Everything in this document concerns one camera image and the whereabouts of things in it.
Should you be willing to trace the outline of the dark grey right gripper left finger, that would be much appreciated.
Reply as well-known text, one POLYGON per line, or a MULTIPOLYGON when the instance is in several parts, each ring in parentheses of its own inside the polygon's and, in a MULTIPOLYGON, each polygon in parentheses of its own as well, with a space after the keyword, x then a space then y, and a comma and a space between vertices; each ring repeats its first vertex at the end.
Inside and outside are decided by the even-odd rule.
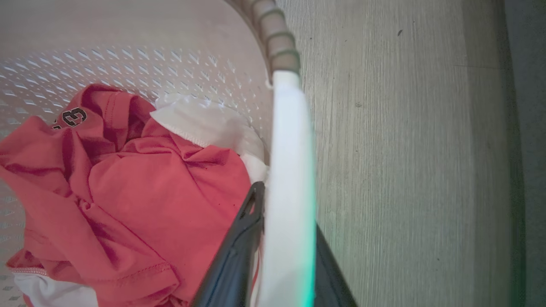
POLYGON ((263 182, 253 183, 203 278, 192 307, 249 307, 264 229, 263 182))

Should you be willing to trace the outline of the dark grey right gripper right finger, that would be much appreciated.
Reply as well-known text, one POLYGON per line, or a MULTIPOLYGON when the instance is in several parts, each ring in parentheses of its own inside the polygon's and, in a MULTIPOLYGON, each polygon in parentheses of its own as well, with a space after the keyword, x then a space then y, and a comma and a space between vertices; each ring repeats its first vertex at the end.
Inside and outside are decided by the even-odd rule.
POLYGON ((316 307, 357 306, 357 302, 319 225, 316 225, 314 305, 316 307))

